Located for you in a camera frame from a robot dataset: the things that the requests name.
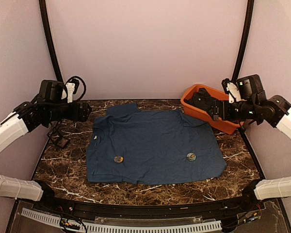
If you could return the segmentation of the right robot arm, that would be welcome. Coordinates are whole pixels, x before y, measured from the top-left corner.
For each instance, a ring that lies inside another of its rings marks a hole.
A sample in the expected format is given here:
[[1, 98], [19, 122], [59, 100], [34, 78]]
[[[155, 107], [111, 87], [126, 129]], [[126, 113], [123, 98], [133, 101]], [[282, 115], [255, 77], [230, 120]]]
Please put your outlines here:
[[[222, 86], [228, 100], [213, 101], [208, 111], [213, 120], [269, 124], [269, 131], [259, 137], [269, 143], [266, 149], [285, 152], [284, 146], [291, 146], [291, 103], [281, 95], [267, 97], [259, 75], [224, 79]], [[247, 211], [256, 202], [273, 198], [291, 198], [291, 174], [252, 181], [242, 191], [238, 207]]]

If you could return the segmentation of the round yellow grey brooch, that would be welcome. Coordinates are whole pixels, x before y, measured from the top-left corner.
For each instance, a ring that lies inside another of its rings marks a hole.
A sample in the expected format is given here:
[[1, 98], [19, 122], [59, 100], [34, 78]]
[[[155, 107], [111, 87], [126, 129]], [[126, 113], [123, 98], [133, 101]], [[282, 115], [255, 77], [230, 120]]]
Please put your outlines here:
[[114, 157], [114, 161], [116, 163], [122, 163], [124, 161], [124, 158], [122, 156], [116, 156]]

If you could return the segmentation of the blue t-shirt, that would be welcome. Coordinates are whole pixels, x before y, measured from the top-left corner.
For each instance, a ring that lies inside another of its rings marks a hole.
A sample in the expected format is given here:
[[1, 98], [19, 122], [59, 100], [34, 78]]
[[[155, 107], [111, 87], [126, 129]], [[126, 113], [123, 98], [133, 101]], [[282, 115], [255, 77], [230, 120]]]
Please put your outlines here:
[[[188, 161], [188, 153], [196, 160]], [[116, 163], [116, 156], [124, 161]], [[227, 167], [209, 123], [180, 109], [139, 110], [136, 103], [110, 107], [95, 119], [86, 165], [92, 183], [147, 185], [202, 181]]]

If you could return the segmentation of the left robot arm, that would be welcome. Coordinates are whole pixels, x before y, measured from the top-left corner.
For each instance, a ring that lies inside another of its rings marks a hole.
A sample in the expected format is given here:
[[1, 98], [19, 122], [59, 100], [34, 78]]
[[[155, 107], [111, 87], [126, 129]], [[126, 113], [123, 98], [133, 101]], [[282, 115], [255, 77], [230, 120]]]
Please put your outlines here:
[[[79, 85], [86, 87], [79, 76], [73, 76], [65, 83], [43, 80], [33, 100], [17, 106], [0, 123], [0, 153], [40, 125], [47, 128], [52, 122], [63, 119], [85, 122], [92, 108], [81, 97], [73, 99]], [[43, 181], [26, 181], [0, 175], [0, 197], [39, 201], [47, 211], [54, 212], [59, 202], [53, 196], [53, 190]]]

